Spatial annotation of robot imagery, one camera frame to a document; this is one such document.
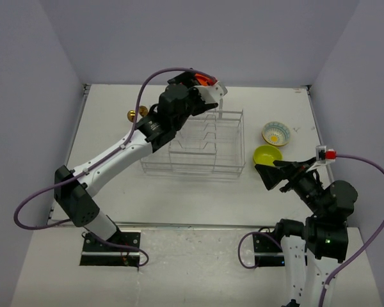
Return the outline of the orange bowl front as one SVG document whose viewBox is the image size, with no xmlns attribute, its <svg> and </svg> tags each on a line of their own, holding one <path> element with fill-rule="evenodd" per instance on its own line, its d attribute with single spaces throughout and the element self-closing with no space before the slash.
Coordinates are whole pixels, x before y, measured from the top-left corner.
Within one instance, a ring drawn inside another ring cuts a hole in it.
<svg viewBox="0 0 384 307">
<path fill-rule="evenodd" d="M 201 86 L 213 86 L 218 82 L 216 78 L 203 74 L 195 74 L 195 79 Z"/>
</svg>

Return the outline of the lime green bowl front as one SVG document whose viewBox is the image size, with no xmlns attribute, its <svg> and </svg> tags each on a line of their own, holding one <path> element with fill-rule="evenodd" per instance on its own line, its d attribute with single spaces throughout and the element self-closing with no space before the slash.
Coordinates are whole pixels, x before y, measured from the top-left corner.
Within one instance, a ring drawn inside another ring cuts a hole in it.
<svg viewBox="0 0 384 307">
<path fill-rule="evenodd" d="M 281 161 L 283 155 L 281 151 L 272 145 L 262 145 L 255 149 L 253 153 L 253 163 L 274 166 L 274 161 Z"/>
</svg>

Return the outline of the blue patterned yellow bowl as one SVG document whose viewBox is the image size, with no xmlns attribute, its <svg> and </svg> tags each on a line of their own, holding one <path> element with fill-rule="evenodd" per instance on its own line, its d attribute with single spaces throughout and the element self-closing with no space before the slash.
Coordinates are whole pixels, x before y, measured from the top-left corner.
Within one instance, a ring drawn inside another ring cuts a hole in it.
<svg viewBox="0 0 384 307">
<path fill-rule="evenodd" d="M 291 132 L 281 122 L 268 122 L 262 128 L 262 137 L 267 144 L 281 147 L 290 142 Z"/>
</svg>

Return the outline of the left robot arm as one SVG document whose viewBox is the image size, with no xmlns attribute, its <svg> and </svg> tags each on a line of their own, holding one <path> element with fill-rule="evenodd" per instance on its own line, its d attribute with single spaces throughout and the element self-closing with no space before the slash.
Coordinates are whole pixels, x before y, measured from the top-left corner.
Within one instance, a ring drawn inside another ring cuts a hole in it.
<svg viewBox="0 0 384 307">
<path fill-rule="evenodd" d="M 191 116 L 215 109 L 227 94 L 220 81 L 192 69 L 170 79 L 158 102 L 136 111 L 131 130 L 116 144 L 88 162 L 55 172 L 54 199 L 76 227 L 83 227 L 106 251 L 120 245 L 121 231 L 93 197 L 113 178 L 173 140 Z"/>
</svg>

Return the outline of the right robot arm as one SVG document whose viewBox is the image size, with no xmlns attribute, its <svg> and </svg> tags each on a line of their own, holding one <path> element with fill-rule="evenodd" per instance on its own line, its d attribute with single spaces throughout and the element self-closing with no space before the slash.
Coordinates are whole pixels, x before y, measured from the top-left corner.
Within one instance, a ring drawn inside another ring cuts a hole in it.
<svg viewBox="0 0 384 307">
<path fill-rule="evenodd" d="M 331 305 L 334 284 L 327 278 L 346 259 L 347 218 L 358 198 L 356 189 L 343 180 L 323 187 L 315 161 L 255 165 L 267 190 L 285 181 L 280 191 L 294 191 L 312 211 L 305 222 L 281 219 L 271 232 L 274 247 L 284 255 L 288 306 Z"/>
</svg>

